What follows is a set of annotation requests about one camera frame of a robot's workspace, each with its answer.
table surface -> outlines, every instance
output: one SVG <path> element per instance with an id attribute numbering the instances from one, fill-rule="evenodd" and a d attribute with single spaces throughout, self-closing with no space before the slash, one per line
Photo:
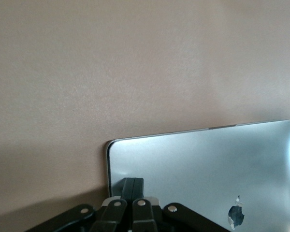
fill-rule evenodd
<path id="1" fill-rule="evenodd" d="M 290 0 L 0 1 L 0 232 L 107 197 L 107 141 L 290 119 Z"/>

silver laptop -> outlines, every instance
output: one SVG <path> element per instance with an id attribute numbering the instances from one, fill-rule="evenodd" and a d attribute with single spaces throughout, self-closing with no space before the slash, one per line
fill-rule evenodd
<path id="1" fill-rule="evenodd" d="M 229 231 L 290 232 L 289 120 L 117 139 L 107 157 L 110 196 L 141 177 L 161 207 L 181 203 Z"/>

laptop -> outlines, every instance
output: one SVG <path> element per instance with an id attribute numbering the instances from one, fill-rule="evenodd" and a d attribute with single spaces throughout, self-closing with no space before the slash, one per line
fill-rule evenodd
<path id="1" fill-rule="evenodd" d="M 144 196 L 181 203 L 229 231 L 290 232 L 290 121 L 116 139 L 109 194 L 144 179 Z"/>

round metal bolt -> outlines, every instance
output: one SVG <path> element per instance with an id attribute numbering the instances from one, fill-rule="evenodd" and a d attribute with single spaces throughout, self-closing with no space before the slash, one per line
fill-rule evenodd
<path id="1" fill-rule="evenodd" d="M 168 207 L 168 210 L 169 210 L 170 212 L 174 213 L 174 212 L 177 211 L 177 208 L 176 208 L 174 205 L 170 205 L 170 206 Z"/>
<path id="2" fill-rule="evenodd" d="M 144 206 L 144 205 L 146 205 L 146 202 L 145 202 L 144 200 L 139 200 L 139 201 L 137 202 L 137 204 L 138 204 L 139 206 Z"/>
<path id="3" fill-rule="evenodd" d="M 121 206 L 121 202 L 115 202 L 114 206 Z"/>
<path id="4" fill-rule="evenodd" d="M 81 210 L 81 214 L 88 213 L 88 211 L 89 211 L 89 209 L 87 209 L 87 208 L 84 208 L 84 209 L 82 209 L 82 210 Z"/>

apple logo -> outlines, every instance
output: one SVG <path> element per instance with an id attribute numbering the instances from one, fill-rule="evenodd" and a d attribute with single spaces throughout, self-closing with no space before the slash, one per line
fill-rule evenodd
<path id="1" fill-rule="evenodd" d="M 242 225 L 244 220 L 244 214 L 242 214 L 243 203 L 240 203 L 240 196 L 236 198 L 236 206 L 232 206 L 228 213 L 228 221 L 232 228 Z"/>

